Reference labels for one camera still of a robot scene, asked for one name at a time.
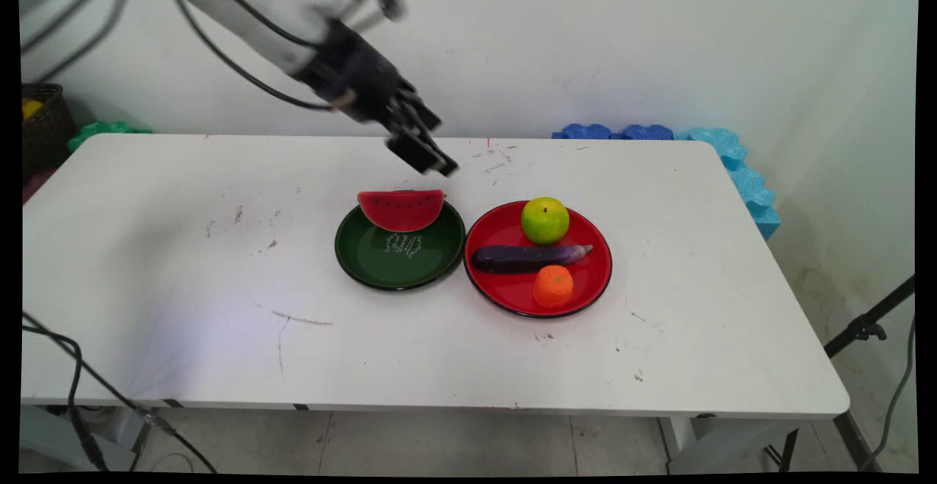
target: red plate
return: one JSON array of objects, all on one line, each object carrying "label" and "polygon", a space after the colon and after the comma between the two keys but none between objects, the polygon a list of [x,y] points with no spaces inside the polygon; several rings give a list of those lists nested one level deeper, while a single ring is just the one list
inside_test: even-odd
[{"label": "red plate", "polygon": [[568,267],[572,275],[572,300],[564,308],[544,308],[533,300],[533,281],[537,274],[489,274],[471,264],[479,247],[495,244],[533,246],[521,229],[521,211],[526,201],[503,204],[482,215],[471,227],[466,238],[463,258],[468,278],[489,301],[511,313],[529,317],[563,317],[585,310],[605,291],[612,278],[612,252],[605,237],[585,217],[570,212],[570,229],[559,246],[592,244],[592,251]]}]

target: tiled floor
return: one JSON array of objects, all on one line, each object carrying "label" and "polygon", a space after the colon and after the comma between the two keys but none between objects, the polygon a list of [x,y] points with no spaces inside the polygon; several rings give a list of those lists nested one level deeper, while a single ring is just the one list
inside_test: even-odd
[{"label": "tiled floor", "polygon": [[[388,477],[666,474],[653,418],[483,413],[319,413],[161,409],[221,473]],[[775,442],[783,448],[783,438]],[[68,471],[20,451],[20,473]],[[801,428],[792,471],[856,471],[832,421]],[[177,440],[151,431],[136,471],[204,473]],[[730,473],[777,471],[763,453]]]}]

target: black cable on floor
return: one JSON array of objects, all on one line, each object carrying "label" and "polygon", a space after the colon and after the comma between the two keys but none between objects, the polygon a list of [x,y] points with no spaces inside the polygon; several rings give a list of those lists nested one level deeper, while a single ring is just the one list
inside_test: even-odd
[{"label": "black cable on floor", "polygon": [[904,376],[901,377],[901,381],[897,384],[894,396],[891,397],[891,403],[888,403],[888,412],[884,415],[884,427],[881,430],[881,441],[879,447],[873,451],[873,454],[866,458],[866,461],[859,467],[860,471],[864,471],[869,464],[873,463],[877,456],[884,450],[884,444],[888,441],[888,428],[891,427],[891,414],[895,411],[895,405],[897,404],[897,397],[901,395],[901,390],[904,390],[904,384],[908,383],[908,378],[911,377],[911,369],[914,367],[914,319],[916,317],[911,317],[911,330],[908,333],[908,366],[904,370]]},{"label": "black cable on floor", "polygon": [[28,51],[32,50],[34,46],[40,44],[42,41],[46,40],[46,37],[49,37],[56,28],[60,27],[62,23],[68,20],[74,13],[84,6],[88,0],[74,0],[65,10],[61,11],[59,15],[56,16],[56,19],[53,19],[51,23],[47,24],[43,30],[40,30],[36,36],[33,36],[30,40],[26,41],[26,44],[20,46],[20,56]]},{"label": "black cable on floor", "polygon": [[277,98],[278,100],[283,100],[286,103],[292,103],[297,107],[302,107],[304,109],[310,109],[314,111],[333,111],[334,110],[332,109],[332,107],[328,105],[307,103],[307,101],[298,100],[295,97],[288,96],[287,94],[283,94],[281,91],[276,90],[274,87],[268,86],[268,84],[252,76],[250,73],[244,70],[244,68],[241,67],[240,64],[234,63],[234,60],[232,60],[230,57],[225,56],[223,51],[221,51],[220,48],[215,46],[215,44],[211,40],[209,40],[208,36],[204,33],[204,31],[201,30],[201,27],[198,26],[198,23],[196,23],[195,18],[192,17],[192,14],[190,13],[190,11],[188,11],[188,8],[185,7],[185,2],[183,0],[174,0],[174,1],[177,7],[179,7],[179,10],[182,11],[182,15],[183,17],[185,17],[185,21],[187,21],[188,26],[190,26],[192,30],[195,31],[195,34],[197,34],[198,39],[201,40],[201,42],[204,43],[205,46],[207,46],[211,51],[213,51],[214,55],[217,56],[218,59],[220,59],[221,61],[224,61],[224,63],[227,64],[228,67],[230,67],[232,70],[240,74],[241,77],[244,78],[245,80],[248,80],[251,83],[253,83],[255,87],[260,88],[260,90],[264,91],[267,94],[270,94],[270,96],[273,96]]},{"label": "black cable on floor", "polygon": [[71,345],[75,358],[75,375],[71,378],[71,388],[68,390],[68,417],[71,419],[71,427],[75,430],[84,455],[88,457],[88,460],[90,460],[98,470],[107,471],[108,467],[104,462],[104,453],[101,452],[101,447],[97,444],[97,440],[94,440],[94,435],[91,435],[91,431],[88,431],[88,425],[84,423],[81,414],[78,412],[78,408],[75,406],[75,391],[78,390],[78,380],[81,377],[81,347],[79,347],[78,343],[72,338],[54,334],[47,330],[27,327],[25,324],[23,325],[23,330],[48,336],[49,338],[53,338],[57,343],[67,343]]},{"label": "black cable on floor", "polygon": [[62,70],[71,67],[71,64],[81,59],[81,57],[84,57],[84,54],[87,54],[88,51],[94,47],[97,47],[97,44],[101,43],[105,37],[110,36],[111,31],[114,30],[114,26],[117,26],[118,21],[120,21],[121,14],[124,13],[124,6],[127,6],[127,0],[114,0],[113,7],[111,8],[111,16],[108,17],[108,20],[106,23],[104,23],[104,26],[101,27],[101,29],[98,30],[96,34],[94,34],[94,37],[88,40],[87,43],[84,43],[80,49],[74,51],[71,56],[68,56],[64,61],[61,61],[61,63],[53,67],[52,70],[33,81],[33,83],[46,83],[46,81],[53,79],[59,73],[61,73]]},{"label": "black cable on floor", "polygon": [[[157,426],[158,428],[161,428],[161,430],[166,431],[166,433],[170,434],[172,437],[178,440],[181,444],[187,447],[188,450],[191,451],[192,454],[195,455],[196,458],[198,458],[198,460],[201,461],[201,463],[205,464],[205,467],[207,467],[209,471],[211,471],[212,473],[217,473],[217,470],[214,469],[214,466],[211,465],[204,456],[202,456],[201,452],[198,451],[194,447],[194,445],[191,445],[189,441],[185,440],[184,437],[181,434],[179,434],[177,430],[174,430],[173,426],[168,424],[166,420],[164,420],[161,417],[158,417],[158,415],[156,414],[151,413],[149,410],[146,410],[143,407],[140,407],[140,405],[133,403],[133,401],[131,401],[129,398],[124,397],[124,395],[121,394],[120,391],[115,390],[113,385],[109,384],[106,380],[104,380],[103,377],[101,377],[100,374],[97,373],[97,371],[91,368],[91,366],[88,365],[87,362],[85,362],[84,359],[81,357],[81,351],[76,341],[71,340],[71,338],[68,338],[67,336],[63,336],[61,334],[56,334],[54,332],[51,332],[49,328],[45,327],[44,324],[41,324],[33,316],[27,314],[26,311],[23,312],[23,317],[26,318],[26,320],[29,321],[30,324],[33,324],[33,327],[36,327],[36,330],[38,330],[37,334],[44,334],[48,336],[49,338],[51,338],[51,340],[55,344],[57,344],[61,348],[61,350],[64,350],[66,353],[68,353],[68,355],[75,358],[75,361],[78,362],[78,367],[77,367],[78,371],[80,371],[81,368],[84,368],[85,371],[88,371],[88,373],[91,374],[91,377],[97,380],[97,383],[100,383],[104,388],[106,388],[110,392],[110,394],[113,394],[114,397],[117,398],[117,400],[120,400],[121,403],[123,403],[124,405],[127,405],[127,407],[130,407],[130,409],[136,412],[137,415],[140,415],[140,417],[143,418],[143,420],[146,423]],[[23,330],[27,330],[28,328],[31,328],[31,327],[27,327],[26,325],[23,325]],[[64,345],[65,343],[73,345],[74,351],[69,350],[68,347]],[[77,390],[77,387],[78,387],[78,374],[77,373],[72,383],[73,383],[73,388],[72,388],[72,391],[70,392],[70,400],[74,401],[74,391]]]}]

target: watermelon slice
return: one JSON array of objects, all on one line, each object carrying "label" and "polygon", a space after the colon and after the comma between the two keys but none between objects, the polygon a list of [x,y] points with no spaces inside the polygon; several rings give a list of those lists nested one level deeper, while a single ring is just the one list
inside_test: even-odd
[{"label": "watermelon slice", "polygon": [[442,211],[442,190],[362,191],[358,204],[365,217],[379,228],[396,233],[422,230]]}]

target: yellow object in basket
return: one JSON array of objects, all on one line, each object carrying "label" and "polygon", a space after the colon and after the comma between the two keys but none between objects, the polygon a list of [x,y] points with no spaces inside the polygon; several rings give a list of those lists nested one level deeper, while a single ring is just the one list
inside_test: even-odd
[{"label": "yellow object in basket", "polygon": [[37,113],[39,109],[42,109],[42,103],[38,100],[33,100],[32,97],[23,98],[23,121],[29,119],[30,116]]}]

